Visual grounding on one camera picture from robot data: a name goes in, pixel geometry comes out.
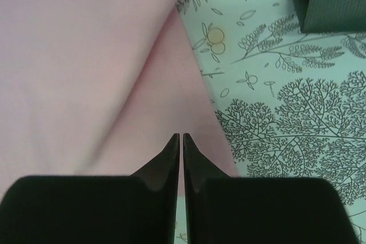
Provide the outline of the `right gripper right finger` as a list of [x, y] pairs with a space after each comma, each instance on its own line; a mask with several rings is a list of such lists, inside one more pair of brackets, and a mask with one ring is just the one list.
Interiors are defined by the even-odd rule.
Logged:
[[189, 134], [183, 162], [189, 243], [358, 243], [324, 179], [230, 177]]

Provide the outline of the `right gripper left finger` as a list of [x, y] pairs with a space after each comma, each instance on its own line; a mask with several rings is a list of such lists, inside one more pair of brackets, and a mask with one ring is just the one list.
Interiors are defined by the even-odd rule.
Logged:
[[173, 243], [180, 136], [130, 176], [32, 175], [1, 202], [2, 243]]

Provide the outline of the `pink t shirt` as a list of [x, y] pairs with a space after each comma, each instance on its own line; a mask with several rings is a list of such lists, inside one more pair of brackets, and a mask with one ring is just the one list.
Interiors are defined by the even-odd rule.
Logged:
[[174, 133], [237, 175], [177, 0], [1, 0], [1, 192], [127, 175]]

